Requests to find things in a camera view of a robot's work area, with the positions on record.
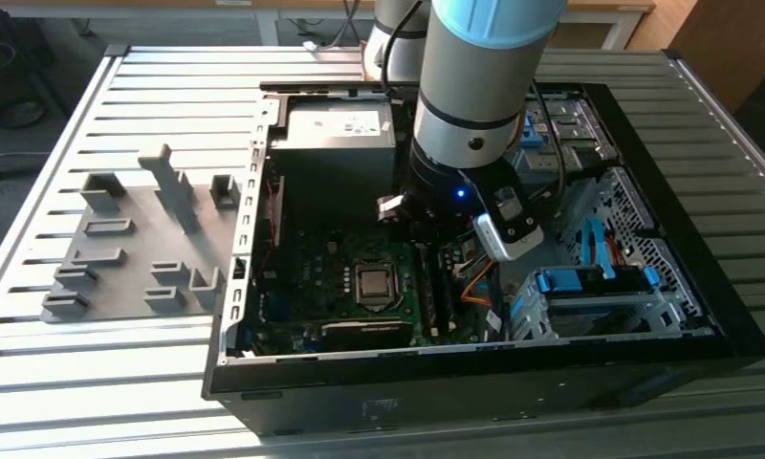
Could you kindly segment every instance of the aluminum work table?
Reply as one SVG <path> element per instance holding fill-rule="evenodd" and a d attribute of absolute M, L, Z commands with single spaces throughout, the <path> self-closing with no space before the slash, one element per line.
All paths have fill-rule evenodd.
<path fill-rule="evenodd" d="M 765 333 L 765 157 L 690 70 L 656 52 L 556 51 L 538 77 L 610 86 Z M 86 174 L 150 185 L 136 150 L 154 138 L 193 183 L 238 174 L 258 81 L 360 78 L 356 49 L 133 47 L 104 58 L 0 248 L 0 458 L 765 459 L 765 361 L 634 409 L 258 439 L 200 398 L 210 317 L 38 321 Z"/>

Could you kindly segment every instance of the blue connector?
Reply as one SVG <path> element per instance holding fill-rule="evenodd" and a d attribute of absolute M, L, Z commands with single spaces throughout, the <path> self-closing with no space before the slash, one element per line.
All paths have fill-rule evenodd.
<path fill-rule="evenodd" d="M 657 289 L 661 285 L 661 276 L 658 275 L 658 271 L 652 266 L 646 266 L 642 269 L 642 273 L 646 276 L 646 280 L 649 281 L 649 285 Z"/>
<path fill-rule="evenodd" d="M 533 120 L 529 115 L 524 117 L 524 133 L 521 135 L 521 142 L 518 143 L 521 147 L 537 147 L 544 146 L 544 137 L 536 132 L 533 127 Z"/>

